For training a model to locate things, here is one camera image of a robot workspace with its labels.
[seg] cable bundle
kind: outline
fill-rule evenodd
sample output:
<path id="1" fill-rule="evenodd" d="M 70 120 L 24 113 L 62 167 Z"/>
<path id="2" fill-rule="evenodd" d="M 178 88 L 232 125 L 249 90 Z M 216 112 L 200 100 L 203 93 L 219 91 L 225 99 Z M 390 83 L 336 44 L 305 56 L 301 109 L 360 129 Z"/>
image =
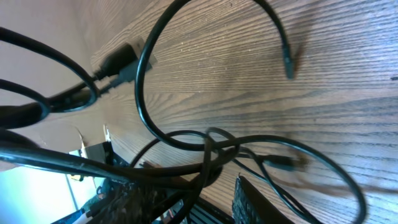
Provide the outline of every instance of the cable bundle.
<path id="1" fill-rule="evenodd" d="M 322 162 L 332 171 L 336 172 L 350 187 L 359 203 L 359 212 L 354 223 L 362 223 L 366 218 L 366 202 L 364 195 L 357 183 L 335 162 L 323 155 L 319 151 L 306 146 L 300 142 L 271 135 L 254 135 L 236 138 L 230 133 L 219 129 L 209 128 L 205 133 L 198 131 L 174 131 L 171 133 L 163 133 L 151 120 L 144 101 L 144 77 L 148 66 L 149 56 L 152 53 L 155 43 L 161 32 L 171 20 L 171 18 L 190 0 L 175 0 L 161 15 L 151 33 L 149 34 L 145 46 L 142 50 L 141 57 L 137 65 L 137 73 L 135 76 L 135 97 L 136 105 L 142 122 L 148 130 L 156 137 L 133 159 L 130 167 L 113 167 L 102 164 L 89 159 L 84 159 L 61 152 L 51 151 L 38 147 L 34 142 L 19 134 L 8 131 L 10 128 L 21 128 L 43 120 L 49 113 L 62 113 L 69 111 L 82 110 L 92 105 L 98 97 L 106 93 L 110 87 L 106 86 L 99 90 L 94 81 L 77 63 L 67 56 L 50 48 L 49 46 L 30 39 L 13 31 L 0 27 L 0 40 L 10 44 L 18 45 L 25 49 L 31 50 L 38 54 L 51 58 L 62 65 L 73 70 L 82 80 L 83 83 L 64 91 L 56 96 L 45 98 L 40 93 L 5 80 L 0 80 L 0 88 L 12 91 L 29 98 L 36 103 L 30 103 L 22 106 L 1 106 L 0 107 L 0 160 L 12 162 L 23 166 L 30 166 L 37 169 L 49 170 L 53 172 L 61 172 L 66 174 L 78 174 L 85 176 L 107 177 L 122 183 L 140 183 L 152 185 L 154 187 L 163 187 L 179 190 L 177 193 L 164 200 L 153 208 L 153 218 L 160 215 L 166 209 L 184 198 L 184 206 L 173 217 L 170 223 L 180 223 L 193 207 L 200 192 L 204 187 L 214 183 L 220 176 L 223 165 L 228 162 L 234 162 L 246 171 L 255 175 L 265 183 L 269 184 L 274 192 L 296 215 L 310 223 L 320 223 L 304 206 L 293 198 L 282 187 L 272 181 L 267 173 L 264 162 L 267 157 L 258 156 L 252 150 L 241 146 L 246 143 L 253 142 L 273 142 L 283 144 L 293 149 L 306 153 L 309 156 Z M 279 31 L 282 40 L 282 51 L 285 64 L 287 78 L 293 78 L 293 60 L 290 56 L 290 47 L 285 36 L 282 24 L 270 5 L 262 0 L 254 0 L 260 5 L 270 16 Z M 227 140 L 216 142 L 211 133 L 219 134 Z M 174 136 L 193 135 L 203 138 L 203 144 L 190 144 L 174 139 Z M 155 144 L 164 142 L 172 147 L 176 147 L 186 151 L 204 151 L 203 162 L 179 167 L 138 169 L 134 168 L 139 159 Z M 217 153 L 217 158 L 211 160 L 211 152 Z M 251 158 L 259 166 L 261 174 L 240 163 L 236 158 Z M 165 181 L 164 177 L 176 177 L 187 174 L 199 173 L 193 180 L 189 182 L 173 182 Z"/>

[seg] beige wall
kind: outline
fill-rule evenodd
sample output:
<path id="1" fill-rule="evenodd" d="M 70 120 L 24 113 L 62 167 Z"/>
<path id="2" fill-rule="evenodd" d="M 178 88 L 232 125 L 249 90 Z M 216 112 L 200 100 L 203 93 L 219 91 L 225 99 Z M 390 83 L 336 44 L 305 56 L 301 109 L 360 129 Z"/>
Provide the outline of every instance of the beige wall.
<path id="1" fill-rule="evenodd" d="M 71 1 L 0 0 L 0 26 L 39 40 L 79 63 L 91 73 L 90 56 Z M 44 96 L 54 95 L 80 79 L 62 65 L 41 55 L 0 42 L 0 78 L 27 86 Z M 0 90 L 0 105 L 20 105 L 30 99 Z M 57 151 L 80 148 L 79 132 L 88 144 L 104 140 L 102 114 L 95 104 L 75 113 L 51 114 L 45 121 L 15 129 L 42 147 Z"/>

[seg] cable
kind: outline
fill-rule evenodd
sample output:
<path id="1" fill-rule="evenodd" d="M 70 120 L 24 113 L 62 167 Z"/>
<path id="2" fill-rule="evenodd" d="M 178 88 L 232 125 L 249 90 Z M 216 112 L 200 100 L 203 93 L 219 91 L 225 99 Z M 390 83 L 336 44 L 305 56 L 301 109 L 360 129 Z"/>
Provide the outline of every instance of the cable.
<path id="1" fill-rule="evenodd" d="M 366 218 L 367 207 L 364 195 L 357 183 L 339 165 L 337 165 L 327 156 L 307 145 L 291 139 L 271 135 L 254 135 L 236 138 L 227 131 L 219 128 L 209 128 L 205 133 L 181 130 L 165 134 L 154 124 L 148 114 L 144 101 L 144 77 L 146 70 L 149 68 L 149 56 L 167 23 L 177 13 L 177 11 L 189 1 L 190 0 L 175 0 L 165 10 L 150 32 L 142 50 L 138 64 L 130 64 L 131 60 L 135 60 L 134 57 L 130 55 L 132 49 L 128 46 L 124 46 L 117 50 L 117 53 L 114 54 L 113 57 L 110 57 L 109 60 L 105 61 L 105 66 L 103 69 L 100 69 L 98 72 L 96 72 L 94 78 L 91 78 L 84 71 L 84 69 L 82 69 L 70 58 L 50 48 L 49 46 L 0 27 L 0 40 L 9 42 L 10 44 L 18 45 L 45 57 L 51 58 L 74 71 L 83 80 L 83 83 L 80 83 L 69 90 L 66 90 L 48 99 L 24 86 L 20 86 L 16 83 L 11 83 L 5 80 L 0 80 L 0 89 L 19 93 L 36 101 L 36 103 L 22 106 L 0 106 L 0 127 L 21 128 L 23 126 L 28 126 L 39 122 L 48 116 L 50 112 L 82 110 L 83 108 L 92 105 L 96 99 L 101 96 L 101 94 L 108 92 L 110 88 L 114 88 L 123 82 L 131 82 L 135 79 L 135 97 L 139 115 L 147 129 L 156 137 L 137 154 L 129 167 L 113 167 L 89 159 L 51 151 L 48 149 L 42 149 L 34 142 L 19 134 L 0 128 L 0 161 L 12 162 L 23 166 L 34 167 L 36 169 L 49 170 L 52 172 L 105 177 L 113 179 L 124 185 L 140 183 L 143 185 L 151 185 L 153 187 L 178 190 L 175 195 L 154 207 L 155 214 L 162 213 L 164 209 L 168 209 L 166 208 L 167 206 L 170 206 L 178 201 L 180 197 L 183 198 L 183 207 L 173 217 L 170 223 L 180 223 L 187 216 L 188 212 L 197 201 L 201 190 L 214 183 L 221 175 L 223 166 L 232 161 L 244 170 L 248 171 L 250 174 L 269 184 L 274 192 L 286 204 L 286 206 L 288 206 L 296 215 L 310 223 L 320 223 L 320 221 L 314 217 L 303 205 L 301 205 L 301 203 L 293 198 L 291 194 L 273 182 L 264 167 L 264 164 L 269 164 L 276 168 L 278 168 L 279 165 L 282 165 L 287 166 L 289 169 L 292 166 L 290 163 L 291 160 L 289 158 L 278 157 L 275 155 L 258 156 L 253 153 L 252 150 L 242 146 L 243 144 L 253 142 L 273 142 L 306 153 L 309 156 L 314 157 L 316 160 L 322 162 L 329 169 L 338 174 L 348 184 L 359 204 L 359 212 L 353 223 L 362 223 Z M 268 3 L 261 0 L 254 0 L 254 2 L 260 5 L 263 10 L 268 13 L 269 17 L 272 19 L 277 30 L 279 31 L 282 41 L 282 53 L 286 76 L 287 78 L 292 78 L 293 60 L 290 56 L 290 47 L 282 23 Z M 121 69 L 125 66 L 128 66 L 129 69 L 123 70 L 123 75 L 117 77 L 115 79 L 116 81 L 111 82 L 101 90 L 97 89 L 94 84 L 95 80 L 100 80 L 105 76 L 115 75 L 117 71 L 121 71 Z M 210 136 L 211 133 L 224 136 L 227 140 L 216 142 Z M 197 136 L 202 138 L 204 143 L 191 144 L 173 138 L 174 136 L 179 135 Z M 151 169 L 134 168 L 139 159 L 145 153 L 147 153 L 150 148 L 159 142 L 166 143 L 169 146 L 185 151 L 203 151 L 203 162 L 178 167 Z M 211 160 L 211 152 L 215 152 L 217 154 L 216 159 Z M 239 162 L 236 159 L 239 157 L 253 159 L 260 168 L 261 174 L 254 172 Z M 188 182 L 170 180 L 168 178 L 180 177 L 187 174 L 197 174 L 197 176 Z M 110 203 L 105 210 L 102 210 L 100 213 L 101 215 L 95 217 L 95 219 L 101 220 L 102 218 L 106 218 L 108 215 L 114 215 L 114 212 L 112 212 L 112 209 L 115 209 L 114 202 L 120 202 L 120 200 L 122 200 L 122 198 L 114 198 L 113 202 Z"/>

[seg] wooden table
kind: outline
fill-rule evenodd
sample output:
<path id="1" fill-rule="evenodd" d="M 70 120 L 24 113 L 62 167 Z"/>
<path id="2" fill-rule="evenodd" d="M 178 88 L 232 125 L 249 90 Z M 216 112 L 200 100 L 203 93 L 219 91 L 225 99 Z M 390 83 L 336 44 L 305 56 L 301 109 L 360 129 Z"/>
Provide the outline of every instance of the wooden table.
<path id="1" fill-rule="evenodd" d="M 124 42 L 146 39 L 171 2 L 77 1 L 76 18 L 93 67 Z M 339 163 L 362 186 L 368 223 L 397 223 L 397 1 L 269 3 L 289 36 L 297 62 L 295 80 L 285 78 L 279 35 L 259 6 L 252 1 L 192 1 L 155 46 L 158 62 L 145 85 L 150 115 L 164 132 L 215 126 L 235 136 L 276 134 L 302 141 Z M 133 90 L 133 85 L 123 85 L 99 101 L 115 148 L 127 160 L 154 138 L 137 114 Z M 306 161 L 297 172 L 269 170 L 320 220 L 349 223 L 356 216 L 357 203 L 347 186 L 319 162 L 275 144 L 247 147 Z M 201 157 L 159 144 L 144 159 L 175 166 Z M 231 213 L 239 173 L 289 218 L 302 222 L 266 184 L 234 164 L 224 168 L 202 197 Z"/>

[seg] tangled cable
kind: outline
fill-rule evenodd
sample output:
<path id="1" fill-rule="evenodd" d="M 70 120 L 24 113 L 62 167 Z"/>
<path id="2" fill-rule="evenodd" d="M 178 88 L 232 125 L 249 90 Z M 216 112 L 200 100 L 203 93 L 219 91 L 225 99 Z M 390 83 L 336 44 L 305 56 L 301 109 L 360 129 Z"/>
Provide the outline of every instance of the tangled cable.
<path id="1" fill-rule="evenodd" d="M 175 0 L 165 10 L 150 32 L 142 50 L 135 79 L 136 105 L 142 122 L 156 137 L 156 139 L 141 150 L 141 152 L 131 162 L 130 167 L 113 167 L 100 162 L 91 161 L 89 159 L 42 149 L 24 136 L 7 130 L 10 128 L 21 128 L 37 123 L 48 116 L 49 113 L 82 110 L 83 108 L 92 105 L 97 98 L 101 96 L 101 94 L 105 93 L 105 91 L 97 89 L 94 84 L 96 78 L 91 78 L 84 69 L 64 54 L 61 54 L 36 40 L 0 27 L 0 40 L 18 45 L 51 58 L 73 70 L 83 80 L 83 83 L 50 98 L 45 98 L 40 93 L 16 83 L 0 80 L 1 89 L 27 96 L 36 101 L 36 103 L 22 106 L 0 106 L 0 127 L 3 128 L 0 129 L 0 160 L 52 172 L 107 177 L 122 183 L 140 183 L 153 185 L 155 187 L 179 190 L 168 199 L 165 199 L 163 202 L 156 205 L 152 211 L 154 216 L 153 218 L 156 218 L 156 215 L 160 215 L 164 212 L 165 208 L 171 207 L 183 197 L 185 199 L 184 205 L 173 217 L 170 223 L 180 223 L 193 207 L 197 198 L 200 196 L 201 190 L 214 183 L 220 176 L 223 170 L 223 165 L 232 161 L 252 175 L 269 184 L 286 206 L 288 206 L 296 215 L 310 223 L 320 223 L 320 221 L 303 205 L 301 205 L 300 202 L 294 199 L 291 194 L 272 181 L 264 167 L 264 157 L 258 156 L 253 153 L 252 150 L 241 146 L 242 144 L 253 142 L 273 142 L 283 144 L 306 153 L 322 162 L 333 172 L 336 172 L 348 184 L 352 193 L 358 200 L 359 212 L 353 223 L 362 223 L 366 218 L 367 208 L 364 195 L 357 183 L 339 165 L 327 156 L 307 145 L 291 139 L 271 135 L 254 135 L 236 138 L 230 133 L 219 128 L 209 128 L 205 133 L 183 130 L 165 134 L 154 124 L 148 114 L 144 101 L 144 77 L 149 62 L 149 56 L 167 23 L 177 13 L 177 11 L 189 1 L 190 0 Z M 279 31 L 280 38 L 282 40 L 282 53 L 286 75 L 288 78 L 292 78 L 293 60 L 290 57 L 289 43 L 280 20 L 268 3 L 263 0 L 254 0 L 254 2 L 258 3 L 258 5 L 268 13 Z M 86 86 L 90 92 L 89 96 L 86 97 L 85 100 L 73 101 L 75 95 L 81 93 Z M 227 140 L 216 142 L 210 136 L 211 133 L 219 134 Z M 190 144 L 173 138 L 174 136 L 179 135 L 197 136 L 203 138 L 204 143 Z M 134 168 L 139 159 L 158 142 L 164 142 L 172 147 L 186 151 L 204 151 L 203 162 L 178 167 L 153 169 Z M 216 159 L 211 160 L 211 152 L 215 152 L 217 154 Z M 244 164 L 240 163 L 236 159 L 239 157 L 253 159 L 259 166 L 261 174 L 254 172 Z M 195 173 L 199 174 L 189 182 L 173 182 L 164 180 L 164 177 L 176 177 Z"/>

